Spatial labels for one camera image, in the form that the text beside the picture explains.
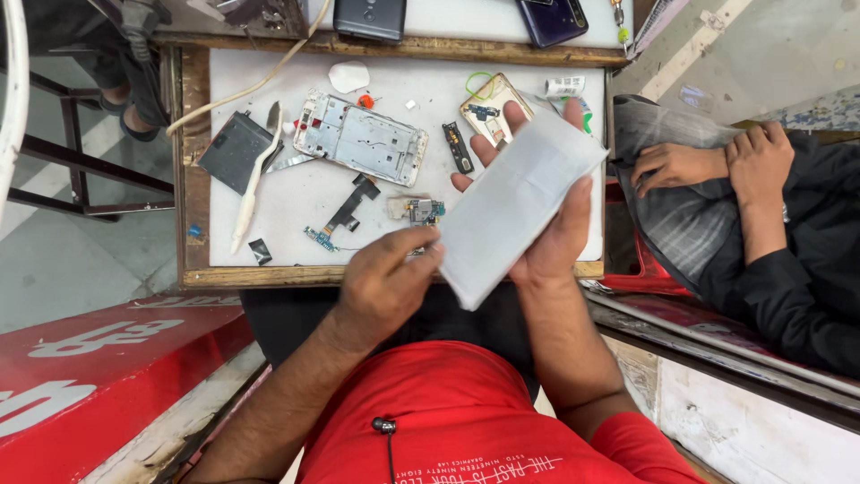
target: white cable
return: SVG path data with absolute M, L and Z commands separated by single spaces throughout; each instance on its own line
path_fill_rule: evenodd
M 831 376 L 815 373 L 810 369 L 801 368 L 792 363 L 788 363 L 783 360 L 776 359 L 774 357 L 768 357 L 767 355 L 748 350 L 747 348 L 741 348 L 740 346 L 737 346 L 735 344 L 727 343 L 721 339 L 714 338 L 713 336 L 694 331 L 681 325 L 676 325 L 675 323 L 672 323 L 670 321 L 658 318 L 651 313 L 646 313 L 641 309 L 637 309 L 622 302 L 615 301 L 606 296 L 596 295 L 595 293 L 592 293 L 590 291 L 585 291 L 585 294 L 588 299 L 597 302 L 598 304 L 611 307 L 612 309 L 615 309 L 622 313 L 626 313 L 630 316 L 633 316 L 634 318 L 639 318 L 640 320 L 647 321 L 667 331 L 675 332 L 682 336 L 686 336 L 687 338 L 696 339 L 702 343 L 710 344 L 711 346 L 716 346 L 721 350 L 734 353 L 735 355 L 738 355 L 740 357 L 751 359 L 754 362 L 762 363 L 763 365 L 774 369 L 780 369 L 794 376 L 818 383 L 823 387 L 829 387 L 854 397 L 860 397 L 860 388 L 855 387 L 850 383 L 845 383 Z
M 320 22 L 323 21 L 323 17 L 325 17 L 326 12 L 329 11 L 329 3 L 331 3 L 331 0 L 325 0 L 325 3 L 322 4 L 322 8 L 320 9 L 319 15 L 316 16 L 316 20 L 314 21 L 314 23 L 310 26 L 310 29 L 308 30 L 308 39 L 314 34 L 314 32 L 316 32 L 316 28 L 319 27 L 319 24 L 320 24 Z M 236 100 L 242 96 L 250 94 L 250 93 L 254 92 L 255 90 L 258 90 L 261 87 L 263 87 L 263 84 L 272 80 L 272 78 L 274 78 L 274 75 L 278 73 L 278 70 L 280 70 L 280 68 L 283 67 L 284 64 L 286 64 L 286 61 L 290 60 L 290 58 L 293 56 L 293 54 L 298 52 L 298 49 L 302 48 L 302 46 L 306 42 L 307 42 L 307 39 L 300 40 L 300 41 L 296 42 L 296 45 L 292 46 L 292 49 L 290 49 L 290 51 L 284 55 L 284 58 L 280 60 L 280 62 L 274 67 L 274 69 L 272 69 L 268 74 L 266 74 L 266 76 L 263 79 L 260 79 L 260 82 L 252 85 L 251 87 L 247 88 L 246 90 L 237 92 L 236 94 L 234 94 L 232 96 L 227 96 L 220 101 L 210 102 L 206 106 L 201 106 L 201 107 L 195 109 L 194 111 L 188 113 L 187 115 L 182 116 L 182 118 L 176 120 L 173 124 L 171 124 L 170 126 L 167 127 L 167 135 L 173 136 L 173 133 L 176 131 L 176 129 L 178 129 L 183 124 L 187 123 L 189 120 L 192 120 L 193 118 L 196 118 L 197 116 L 202 115 L 203 113 L 207 113 L 209 111 L 212 111 L 213 109 L 217 108 L 218 106 L 223 106 L 224 104 L 226 104 L 230 101 L 234 101 L 234 100 Z
M 6 64 L 9 67 L 6 72 L 6 108 L 3 110 L 3 127 L 0 128 L 0 224 L 3 223 L 3 205 L 9 193 L 15 161 L 27 128 L 30 101 L 27 23 L 21 0 L 3 0 L 3 13 L 6 22 Z

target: person in black jacket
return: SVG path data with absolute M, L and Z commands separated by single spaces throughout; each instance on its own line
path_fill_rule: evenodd
M 623 121 L 625 134 L 636 136 L 633 124 Z M 629 146 L 618 173 L 637 228 L 676 279 L 778 354 L 860 379 L 860 146 L 821 146 L 777 122 L 731 134 L 698 148 Z M 654 213 L 667 197 L 683 223 Z M 714 215 L 721 204 L 736 216 Z M 709 247 L 701 270 L 673 245 Z

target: white tile floor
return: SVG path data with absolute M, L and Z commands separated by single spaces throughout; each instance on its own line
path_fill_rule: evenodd
M 85 72 L 67 58 L 33 59 L 33 71 L 70 87 L 93 87 Z M 5 77 L 0 76 L 0 98 Z M 101 111 L 79 109 L 87 133 L 106 118 Z M 99 158 L 172 181 L 170 145 L 162 134 L 152 143 L 122 138 L 117 118 L 91 138 L 88 149 Z M 27 133 L 64 144 L 57 97 L 31 90 Z M 49 164 L 21 157 L 12 186 L 40 184 Z M 163 196 L 99 177 L 88 177 L 91 203 L 145 202 Z M 56 197 L 69 201 L 66 185 Z M 7 204 L 10 210 L 22 206 Z M 115 224 L 34 210 L 9 231 L 12 217 L 0 227 L 0 333 L 33 326 L 168 289 L 176 282 L 175 227 L 172 211 L 125 215 Z

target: man's hand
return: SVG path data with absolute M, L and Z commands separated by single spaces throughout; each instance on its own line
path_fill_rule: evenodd
M 639 152 L 630 184 L 635 187 L 642 174 L 651 170 L 657 171 L 639 186 L 636 191 L 639 198 L 651 189 L 683 187 L 728 177 L 726 154 L 721 148 L 700 150 L 673 143 L 649 146 Z
M 516 102 L 509 101 L 505 104 L 504 112 L 511 131 L 517 133 L 526 123 L 522 109 Z M 582 130 L 582 112 L 578 102 L 568 101 L 564 119 Z M 472 136 L 470 144 L 484 166 L 489 166 L 499 154 L 481 135 Z M 453 173 L 451 182 L 456 189 L 465 191 L 472 180 L 460 173 Z M 570 187 L 556 217 L 523 257 L 513 265 L 510 276 L 517 286 L 544 287 L 574 283 L 571 268 L 585 249 L 588 240 L 592 183 L 591 177 L 585 176 Z
M 320 327 L 334 347 L 368 353 L 388 338 L 424 301 L 433 272 L 442 263 L 434 226 L 404 228 L 368 245 L 347 266 L 341 298 Z M 415 247 L 423 256 L 406 262 Z
M 738 134 L 726 145 L 728 174 L 740 208 L 746 265 L 788 246 L 783 186 L 794 157 L 783 127 L 773 121 Z
M 728 174 L 740 205 L 783 209 L 783 186 L 795 151 L 778 122 L 768 121 L 738 134 L 726 145 Z

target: green rubber band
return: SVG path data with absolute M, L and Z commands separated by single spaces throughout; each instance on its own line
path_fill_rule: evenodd
M 469 76 L 468 79 L 466 79 L 466 92 L 471 94 L 475 99 L 477 99 L 479 101 L 487 101 L 490 97 L 493 97 L 493 90 L 495 89 L 495 83 L 492 83 L 489 86 L 489 94 L 487 95 L 487 97 L 480 97 L 479 95 L 477 95 L 477 93 L 472 92 L 469 89 L 469 82 L 472 80 L 472 78 L 474 76 L 481 76 L 481 75 L 487 76 L 489 78 L 489 80 L 491 80 L 491 81 L 493 80 L 493 75 L 490 74 L 489 72 L 476 72 L 476 73 L 472 74 L 471 76 Z

